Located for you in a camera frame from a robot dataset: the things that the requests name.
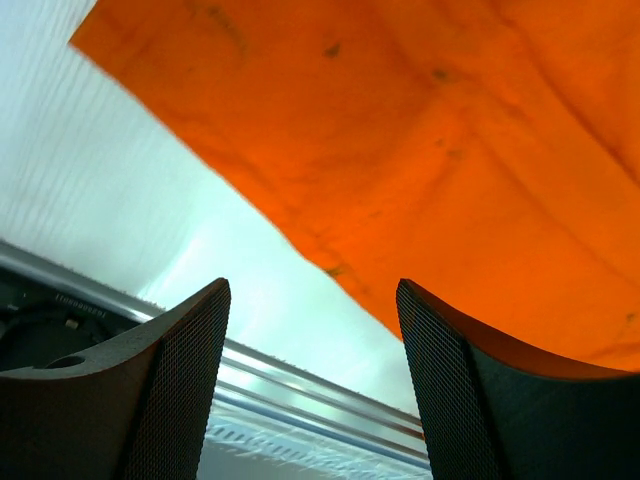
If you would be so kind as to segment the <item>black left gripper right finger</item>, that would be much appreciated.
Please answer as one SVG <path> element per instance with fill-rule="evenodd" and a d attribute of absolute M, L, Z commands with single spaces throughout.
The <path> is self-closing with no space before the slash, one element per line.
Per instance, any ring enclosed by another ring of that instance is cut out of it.
<path fill-rule="evenodd" d="M 417 283 L 396 290 L 437 479 L 635 479 L 639 377 L 534 347 Z"/>

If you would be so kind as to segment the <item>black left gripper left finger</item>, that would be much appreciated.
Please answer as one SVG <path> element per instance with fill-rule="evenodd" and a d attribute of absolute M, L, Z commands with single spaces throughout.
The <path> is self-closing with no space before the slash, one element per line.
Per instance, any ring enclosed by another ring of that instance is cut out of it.
<path fill-rule="evenodd" d="M 219 278 L 98 345 L 3 372 L 2 477 L 195 478 L 230 304 Z"/>

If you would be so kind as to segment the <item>orange t shirt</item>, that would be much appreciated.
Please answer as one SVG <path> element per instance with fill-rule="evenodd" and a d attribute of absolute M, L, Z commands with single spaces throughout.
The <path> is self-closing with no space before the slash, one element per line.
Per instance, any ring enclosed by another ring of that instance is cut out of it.
<path fill-rule="evenodd" d="M 72 45 L 389 330 L 639 367 L 635 1 L 100 1 Z"/>

